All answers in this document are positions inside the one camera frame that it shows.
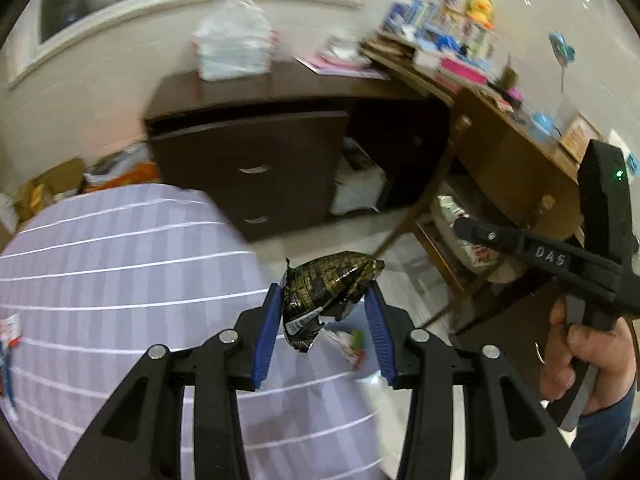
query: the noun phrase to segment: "book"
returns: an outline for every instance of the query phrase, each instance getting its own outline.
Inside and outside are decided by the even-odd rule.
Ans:
[[[347,68],[329,63],[320,56],[297,57],[297,61],[318,75],[339,75],[346,77],[361,77],[365,79],[389,79],[389,76],[375,68]]]

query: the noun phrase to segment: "bed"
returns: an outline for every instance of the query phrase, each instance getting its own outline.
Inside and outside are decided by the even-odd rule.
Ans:
[[[22,323],[12,353],[19,419],[10,425],[33,463],[57,478],[149,346],[203,343],[262,304],[268,285],[255,255],[201,192],[127,186],[37,215],[0,256],[0,317],[19,313]],[[384,478],[374,413],[322,338],[301,356],[280,336],[267,379],[258,392],[240,393],[238,406],[252,479]],[[192,416],[188,390],[184,480],[193,479]]]

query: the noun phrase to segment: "metal screw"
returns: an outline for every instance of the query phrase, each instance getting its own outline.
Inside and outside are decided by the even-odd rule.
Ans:
[[[220,341],[222,341],[223,343],[235,343],[236,341],[238,341],[238,332],[236,332],[235,330],[223,330],[222,332],[220,332]]]
[[[497,359],[498,357],[500,357],[500,349],[494,345],[485,346],[484,348],[482,348],[482,353],[489,359]]]
[[[166,348],[162,345],[153,345],[147,352],[152,359],[161,359],[166,354]]]
[[[411,339],[413,339],[417,343],[424,343],[429,340],[429,332],[421,328],[411,330],[410,336]]]

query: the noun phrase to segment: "black foil package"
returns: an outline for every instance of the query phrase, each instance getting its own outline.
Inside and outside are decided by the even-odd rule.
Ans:
[[[351,251],[322,256],[293,269],[287,260],[282,321],[289,344],[308,352],[324,325],[321,316],[347,317],[384,267],[382,260]]]

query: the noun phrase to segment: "blue gripper pad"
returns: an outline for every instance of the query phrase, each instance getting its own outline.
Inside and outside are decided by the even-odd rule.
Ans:
[[[373,346],[376,349],[380,373],[389,385],[393,387],[398,378],[396,350],[382,312],[381,301],[384,300],[382,300],[382,295],[377,285],[370,286],[364,293],[364,310],[367,314],[367,323],[373,339]]]
[[[256,389],[260,388],[260,384],[265,380],[269,372],[269,364],[271,363],[278,327],[282,318],[282,287],[274,285],[271,285],[269,293],[264,300],[265,304],[262,306],[264,316],[254,346],[251,380]]]

